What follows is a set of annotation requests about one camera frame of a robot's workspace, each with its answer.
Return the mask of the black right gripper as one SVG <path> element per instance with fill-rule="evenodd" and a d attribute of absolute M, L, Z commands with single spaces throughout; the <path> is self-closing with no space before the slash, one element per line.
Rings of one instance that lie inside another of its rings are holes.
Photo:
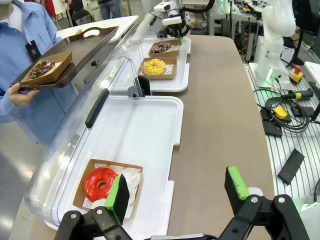
<path fill-rule="evenodd" d="M 164 31 L 167 35 L 170 35 L 171 37 L 175 38 L 177 40 L 177 44 L 181 46 L 183 44 L 183 37 L 185 37 L 188 34 L 190 29 L 191 26 L 186 24 L 185 21 L 183 21 L 181 23 L 167 25 L 164 28 Z"/>

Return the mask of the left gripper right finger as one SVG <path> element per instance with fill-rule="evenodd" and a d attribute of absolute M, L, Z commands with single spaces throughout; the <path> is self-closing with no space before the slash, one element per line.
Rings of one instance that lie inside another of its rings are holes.
<path fill-rule="evenodd" d="M 287 194 L 250 194 L 237 167 L 225 170 L 224 188 L 234 217 L 219 240 L 246 240 L 253 227 L 264 227 L 272 240 L 308 240 L 309 236 L 292 198 Z"/>

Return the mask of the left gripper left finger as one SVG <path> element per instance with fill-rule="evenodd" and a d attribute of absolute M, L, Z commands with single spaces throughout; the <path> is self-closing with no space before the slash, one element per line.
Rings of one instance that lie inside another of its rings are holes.
<path fill-rule="evenodd" d="M 56 240 L 131 240 L 122 227 L 130 193 L 124 175 L 117 176 L 104 205 L 90 209 L 87 213 L 67 211 L 58 227 Z"/>

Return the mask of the person's right hand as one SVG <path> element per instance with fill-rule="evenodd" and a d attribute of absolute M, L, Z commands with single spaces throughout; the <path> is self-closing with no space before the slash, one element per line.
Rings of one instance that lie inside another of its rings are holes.
<path fill-rule="evenodd" d="M 39 92 L 39 90 L 31 90 L 26 94 L 20 93 L 20 83 L 14 84 L 7 90 L 8 99 L 19 107 L 28 106 L 35 95 Z"/>

